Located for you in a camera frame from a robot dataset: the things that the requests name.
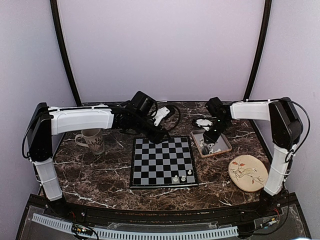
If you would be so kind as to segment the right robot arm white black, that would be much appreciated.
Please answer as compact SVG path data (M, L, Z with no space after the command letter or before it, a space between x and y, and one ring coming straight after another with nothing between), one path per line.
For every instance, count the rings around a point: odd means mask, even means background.
M232 120L268 121L274 145L271 169L263 193L277 195L283 188L285 175L292 157L303 144L300 140L304 127L296 110L300 104L288 97L265 100L242 100L223 103L218 97L211 98L206 109L215 118L203 134L206 144L214 144L229 127Z

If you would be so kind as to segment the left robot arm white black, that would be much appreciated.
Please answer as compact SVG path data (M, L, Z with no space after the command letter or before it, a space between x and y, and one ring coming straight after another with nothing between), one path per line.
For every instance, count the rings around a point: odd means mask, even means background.
M33 164L36 179L44 190L51 210L67 218L70 206L64 198L53 163L53 137L82 130L129 130L144 135L154 144L167 140L170 130L161 125L176 113L168 105L160 107L155 99L136 92L122 103L91 106L57 107L39 103L22 138L21 155Z

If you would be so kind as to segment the black grey chess board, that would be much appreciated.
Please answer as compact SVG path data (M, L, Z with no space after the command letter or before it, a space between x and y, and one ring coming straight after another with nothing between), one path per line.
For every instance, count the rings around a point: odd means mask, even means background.
M179 181L174 183L177 175ZM135 138L132 146L129 187L132 189L186 188L199 185L190 138L174 136L154 144Z

